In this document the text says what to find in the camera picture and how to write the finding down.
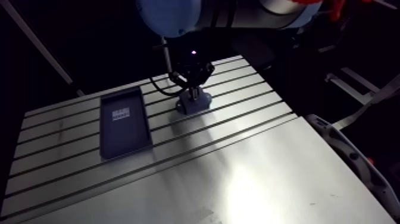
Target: metal table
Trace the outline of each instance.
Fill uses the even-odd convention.
[[[247,61],[213,64],[211,107],[190,117],[147,80],[27,112],[2,223],[394,223]],[[154,147],[104,161],[99,97],[132,86]]]

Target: aluminum surface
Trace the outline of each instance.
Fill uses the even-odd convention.
[[[303,118],[25,223],[79,222],[395,223]]]
[[[146,81],[32,111],[24,120],[7,183],[1,219],[21,222],[103,194],[157,170],[209,153],[296,118],[240,56],[213,63],[203,85],[210,109],[191,116],[174,110],[177,98]],[[162,88],[177,88],[156,77]],[[99,156],[99,97],[139,85],[153,149],[105,161]]]

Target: black tray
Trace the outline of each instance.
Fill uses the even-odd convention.
[[[101,97],[100,155],[111,159],[152,145],[143,95],[130,88]]]

